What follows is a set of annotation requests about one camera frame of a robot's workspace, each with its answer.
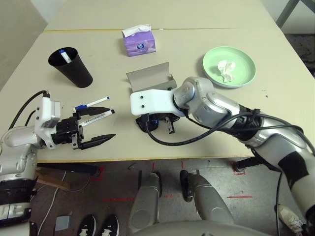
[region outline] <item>purple tissue box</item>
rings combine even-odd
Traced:
[[[124,37],[124,44],[129,57],[152,53],[156,51],[156,43],[152,31],[138,32],[135,35]]]

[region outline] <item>pen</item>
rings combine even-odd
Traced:
[[[59,50],[59,53],[67,63],[72,62],[72,60],[70,59],[70,57],[68,56],[64,49]]]
[[[99,100],[97,100],[97,101],[95,101],[95,102],[91,102],[91,103],[88,103],[88,104],[86,104],[86,105],[77,106],[77,107],[73,108],[73,112],[79,111],[79,110],[84,109],[84,108],[87,108],[87,107],[91,107],[91,106],[93,106],[93,105],[95,105],[95,104],[97,104],[97,103],[106,101],[106,100],[108,100],[108,99],[109,99],[109,97],[104,97],[104,98],[99,99]]]
[[[79,125],[82,126],[82,127],[87,126],[88,124],[92,124],[93,122],[98,121],[99,119],[105,118],[107,116],[110,116],[111,114],[114,114],[114,113],[115,113],[114,110],[110,110],[110,111],[104,112],[102,114],[97,115],[96,117],[93,117],[91,119],[88,119],[88,120],[80,123]]]

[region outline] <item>black plastic cup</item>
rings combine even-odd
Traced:
[[[68,63],[62,57],[61,50],[67,53],[71,62]],[[63,73],[79,88],[85,88],[93,82],[92,76],[81,61],[78,51],[74,48],[60,48],[56,50],[48,58],[48,63]]]

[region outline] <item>floor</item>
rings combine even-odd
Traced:
[[[285,37],[315,78],[315,35],[285,34]]]
[[[119,219],[119,235],[126,235],[126,223],[132,200],[137,193],[139,170],[142,170],[143,178],[152,171],[161,172],[163,190],[159,202],[160,222],[199,220],[194,202],[186,203],[182,198],[179,182],[181,169],[187,169],[189,172],[199,169],[200,174],[220,193],[236,224],[276,235],[274,205],[279,173],[272,172],[265,166],[247,168],[238,173],[233,171],[231,165],[235,160],[235,158],[186,159],[98,163],[98,166],[103,168],[101,179],[91,180],[79,192],[58,191],[40,235],[75,236],[81,220],[90,213],[97,219],[95,236],[101,231],[103,220],[111,213],[116,214]],[[46,171],[60,179],[64,174],[63,171],[49,169]],[[88,175],[67,173],[65,180],[71,183],[71,189],[80,189],[88,180]],[[54,191],[55,188],[45,186],[32,200],[31,221],[36,222],[38,226],[51,204]],[[302,217],[285,179],[281,184],[280,203],[287,205]],[[60,215],[71,215],[70,228],[54,232],[56,217]],[[281,235],[294,234],[286,226],[281,225]]]

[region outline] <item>green plate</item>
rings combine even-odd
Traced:
[[[223,82],[223,77],[218,70],[218,62],[227,60],[235,62],[235,70],[231,73],[234,79],[230,82]],[[203,57],[203,69],[208,78],[216,85],[225,88],[237,88],[253,81],[256,67],[253,60],[244,52],[232,47],[217,47],[209,50]]]

